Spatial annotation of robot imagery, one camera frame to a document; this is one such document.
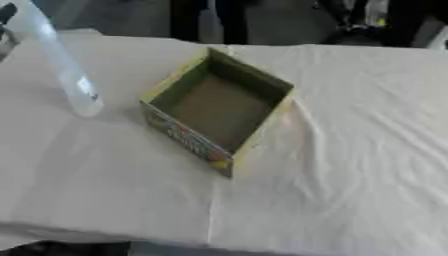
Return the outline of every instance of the person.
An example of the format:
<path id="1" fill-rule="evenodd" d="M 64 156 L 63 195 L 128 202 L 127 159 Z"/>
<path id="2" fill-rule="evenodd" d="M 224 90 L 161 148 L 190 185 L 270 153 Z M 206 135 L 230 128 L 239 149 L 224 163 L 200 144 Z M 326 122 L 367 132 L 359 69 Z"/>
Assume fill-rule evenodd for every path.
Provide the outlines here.
<path id="1" fill-rule="evenodd" d="M 428 16 L 448 24 L 448 0 L 390 0 L 384 45 L 410 47 Z"/>
<path id="2" fill-rule="evenodd" d="M 215 0 L 216 12 L 223 26 L 225 44 L 247 44 L 247 0 Z M 171 0 L 171 36 L 185 41 L 199 41 L 200 12 L 207 0 Z"/>

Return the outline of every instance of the cardboard box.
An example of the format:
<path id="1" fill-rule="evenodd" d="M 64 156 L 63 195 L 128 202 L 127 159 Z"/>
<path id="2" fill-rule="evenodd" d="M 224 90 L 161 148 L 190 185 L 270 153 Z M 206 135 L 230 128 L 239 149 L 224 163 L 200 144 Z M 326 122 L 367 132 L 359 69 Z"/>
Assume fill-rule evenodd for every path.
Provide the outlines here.
<path id="1" fill-rule="evenodd" d="M 209 48 L 140 101 L 150 125 L 232 177 L 263 128 L 289 105 L 292 89 L 285 81 Z"/>

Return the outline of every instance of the clear plastic bottle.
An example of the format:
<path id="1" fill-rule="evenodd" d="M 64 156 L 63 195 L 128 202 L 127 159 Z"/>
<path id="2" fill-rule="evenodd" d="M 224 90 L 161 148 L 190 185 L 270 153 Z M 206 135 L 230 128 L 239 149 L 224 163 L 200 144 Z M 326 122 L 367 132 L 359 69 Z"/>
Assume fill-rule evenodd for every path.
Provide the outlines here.
<path id="1" fill-rule="evenodd" d="M 39 41 L 73 110 L 80 116 L 97 115 L 104 104 L 93 83 L 67 52 L 48 18 L 29 0 L 16 1 L 27 34 Z"/>

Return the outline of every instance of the white tablecloth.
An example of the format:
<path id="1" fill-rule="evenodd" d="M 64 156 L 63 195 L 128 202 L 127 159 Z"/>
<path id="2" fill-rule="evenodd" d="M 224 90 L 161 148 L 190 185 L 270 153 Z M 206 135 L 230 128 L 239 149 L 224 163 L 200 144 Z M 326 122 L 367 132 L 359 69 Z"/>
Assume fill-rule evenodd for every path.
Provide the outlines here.
<path id="1" fill-rule="evenodd" d="M 163 243 L 303 255 L 448 255 L 448 55 L 230 47 L 296 104 L 226 180 L 146 127 L 138 95 L 204 47 L 70 36 L 106 103 L 74 115 L 35 42 L 0 65 L 0 245 Z"/>

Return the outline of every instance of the colorful printed label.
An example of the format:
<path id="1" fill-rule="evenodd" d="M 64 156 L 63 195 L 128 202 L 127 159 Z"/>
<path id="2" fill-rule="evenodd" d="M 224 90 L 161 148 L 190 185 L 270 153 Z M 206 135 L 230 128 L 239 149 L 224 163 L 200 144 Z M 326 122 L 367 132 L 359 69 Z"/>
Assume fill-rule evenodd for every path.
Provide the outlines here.
<path id="1" fill-rule="evenodd" d="M 220 149 L 203 136 L 183 126 L 150 105 L 145 105 L 145 116 L 148 123 L 180 142 L 191 152 L 207 160 L 226 176 L 231 176 L 233 160 L 229 153 Z"/>

